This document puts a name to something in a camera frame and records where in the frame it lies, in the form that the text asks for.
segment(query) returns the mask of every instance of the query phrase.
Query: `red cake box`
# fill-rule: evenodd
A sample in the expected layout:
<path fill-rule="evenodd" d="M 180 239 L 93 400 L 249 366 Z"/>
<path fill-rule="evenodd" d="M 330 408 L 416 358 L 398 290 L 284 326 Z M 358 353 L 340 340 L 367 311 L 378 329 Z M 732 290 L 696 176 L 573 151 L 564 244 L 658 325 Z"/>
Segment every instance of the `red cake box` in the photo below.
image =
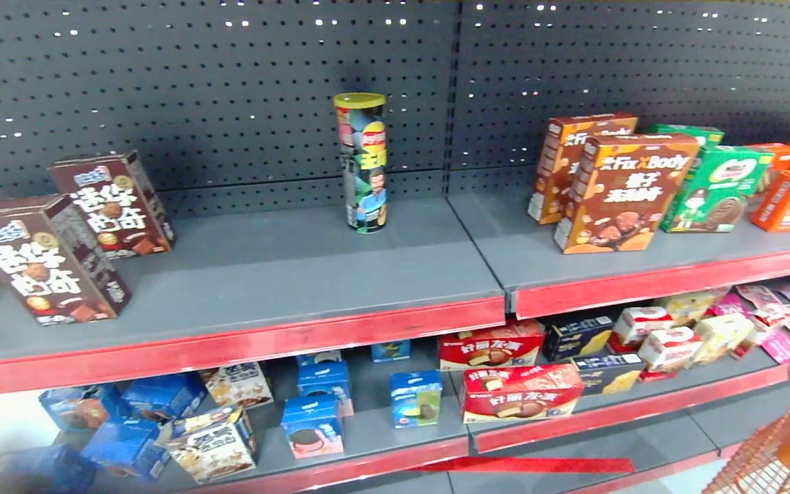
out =
<path fill-rule="evenodd" d="M 464 422 L 571 415 L 584 383 L 573 364 L 464 371 Z"/>

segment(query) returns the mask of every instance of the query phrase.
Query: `store shelf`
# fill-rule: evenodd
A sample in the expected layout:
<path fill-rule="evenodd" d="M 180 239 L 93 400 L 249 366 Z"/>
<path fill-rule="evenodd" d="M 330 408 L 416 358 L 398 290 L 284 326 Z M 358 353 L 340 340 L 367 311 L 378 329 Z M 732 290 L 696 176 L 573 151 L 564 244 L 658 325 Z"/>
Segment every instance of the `store shelf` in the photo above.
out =
<path fill-rule="evenodd" d="M 522 187 L 448 200 L 518 318 L 790 274 L 790 234 L 769 234 L 748 220 L 730 235 L 659 232 L 645 251 L 564 256 L 554 226 L 526 214 Z"/>
<path fill-rule="evenodd" d="M 461 387 L 453 373 L 454 385 Z M 469 425 L 481 453 L 624 424 L 758 390 L 788 379 L 787 366 L 779 366 L 764 351 L 752 351 L 743 360 L 724 357 L 718 362 L 682 371 L 666 381 L 639 382 L 626 393 L 582 397 L 573 416 L 543 421 L 501 421 Z"/>
<path fill-rule="evenodd" d="M 374 364 L 367 348 L 347 351 L 355 415 L 344 419 L 342 454 L 295 460 L 280 427 L 283 400 L 297 396 L 297 364 L 294 359 L 267 363 L 273 378 L 276 403 L 250 410 L 250 422 L 258 434 L 258 468 L 232 475 L 223 484 L 198 486 L 178 464 L 170 462 L 156 484 L 101 475 L 100 492 L 163 494 L 291 494 L 292 492 L 339 484 L 367 476 L 411 469 L 469 454 L 468 429 L 462 423 L 455 390 L 444 380 L 441 418 L 437 425 L 394 429 L 389 395 L 389 376 L 435 368 L 435 340 L 414 345 L 410 360 Z"/>
<path fill-rule="evenodd" d="M 0 285 L 0 393 L 162 375 L 501 325 L 504 295 L 445 199 L 379 233 L 342 207 L 176 222 L 176 249 L 117 268 L 118 319 L 44 328 Z"/>

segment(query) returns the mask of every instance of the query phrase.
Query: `black pegboard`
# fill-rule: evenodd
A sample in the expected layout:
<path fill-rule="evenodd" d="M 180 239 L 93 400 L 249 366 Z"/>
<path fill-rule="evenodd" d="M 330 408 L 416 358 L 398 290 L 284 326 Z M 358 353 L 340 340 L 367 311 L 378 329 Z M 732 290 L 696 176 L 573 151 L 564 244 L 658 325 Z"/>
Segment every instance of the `black pegboard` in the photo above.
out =
<path fill-rule="evenodd" d="M 130 148 L 162 190 L 334 178 L 331 97 L 356 90 L 389 96 L 391 172 L 443 169 L 457 10 L 0 0 L 0 198 L 53 191 L 63 154 Z"/>
<path fill-rule="evenodd" d="M 535 163 L 546 119 L 790 137 L 790 2 L 464 4 L 452 169 Z"/>

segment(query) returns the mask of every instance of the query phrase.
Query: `choco pie box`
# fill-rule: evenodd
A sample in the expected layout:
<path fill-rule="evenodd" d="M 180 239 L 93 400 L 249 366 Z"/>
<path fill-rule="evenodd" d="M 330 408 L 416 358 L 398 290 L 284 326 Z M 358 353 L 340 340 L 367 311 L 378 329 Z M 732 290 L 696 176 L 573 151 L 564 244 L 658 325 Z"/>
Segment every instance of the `choco pie box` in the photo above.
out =
<path fill-rule="evenodd" d="M 109 259 L 172 249 L 176 235 L 136 151 L 70 156 L 48 172 L 79 207 Z"/>
<path fill-rule="evenodd" d="M 532 365 L 543 340 L 542 325 L 535 319 L 441 335 L 438 338 L 441 370 Z"/>
<path fill-rule="evenodd" d="M 645 250 L 698 150 L 687 134 L 587 138 L 554 234 L 562 253 Z"/>
<path fill-rule="evenodd" d="M 113 319 L 130 300 L 63 195 L 0 201 L 0 279 L 44 326 Z"/>
<path fill-rule="evenodd" d="M 571 363 L 470 369 L 463 379 L 465 424 L 568 416 L 584 393 L 584 382 Z"/>
<path fill-rule="evenodd" d="M 637 122 L 636 116 L 629 113 L 551 119 L 542 143 L 535 191 L 527 213 L 541 225 L 558 222 L 587 137 L 632 134 Z"/>

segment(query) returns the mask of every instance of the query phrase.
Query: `chocolate cookie box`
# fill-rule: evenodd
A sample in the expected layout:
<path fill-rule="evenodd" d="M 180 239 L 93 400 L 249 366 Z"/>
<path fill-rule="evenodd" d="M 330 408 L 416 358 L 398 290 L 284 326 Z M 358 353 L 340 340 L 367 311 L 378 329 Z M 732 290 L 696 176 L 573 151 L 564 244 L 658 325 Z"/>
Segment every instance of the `chocolate cookie box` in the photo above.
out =
<path fill-rule="evenodd" d="M 687 134 L 589 137 L 554 234 L 562 252 L 648 248 L 698 150 Z"/>
<path fill-rule="evenodd" d="M 113 319 L 130 300 L 64 195 L 0 201 L 0 279 L 44 326 Z"/>
<path fill-rule="evenodd" d="M 560 117 L 548 122 L 536 167 L 535 191 L 527 213 L 543 225 L 562 218 L 568 187 L 591 135 L 633 134 L 638 119 L 629 113 Z"/>
<path fill-rule="evenodd" d="M 670 233 L 733 231 L 772 159 L 772 153 L 745 146 L 701 149 L 661 229 Z"/>
<path fill-rule="evenodd" d="M 574 357 L 571 363 L 584 382 L 584 396 L 628 391 L 645 368 L 637 353 Z"/>
<path fill-rule="evenodd" d="M 136 151 L 70 156 L 48 172 L 79 207 L 109 259 L 172 249 L 176 235 Z"/>

